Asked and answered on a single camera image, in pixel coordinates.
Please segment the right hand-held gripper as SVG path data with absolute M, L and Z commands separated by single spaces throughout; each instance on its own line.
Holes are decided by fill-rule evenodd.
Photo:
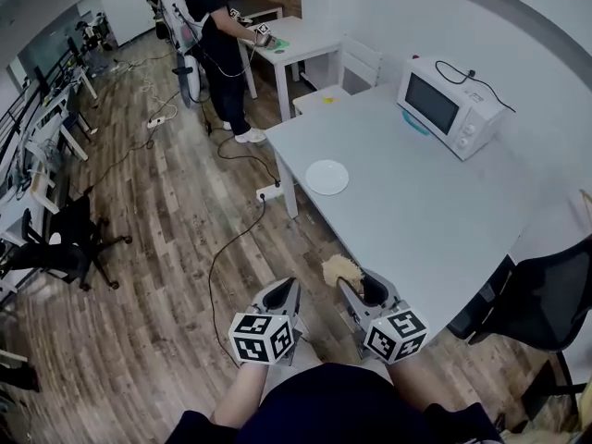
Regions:
M 417 354 L 425 345 L 429 326 L 407 302 L 399 302 L 395 286 L 370 269 L 364 270 L 364 300 L 371 305 L 394 305 L 371 319 L 369 308 L 353 285 L 338 278 L 338 290 L 346 309 L 358 325 L 367 327 L 362 351 L 369 352 L 384 364 L 395 364 Z

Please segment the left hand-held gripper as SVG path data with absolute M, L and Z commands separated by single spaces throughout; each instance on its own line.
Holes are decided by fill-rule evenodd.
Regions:
M 295 328 L 301 293 L 300 281 L 286 277 L 259 291 L 242 313 L 235 314 L 228 336 L 239 363 L 292 364 L 302 335 Z

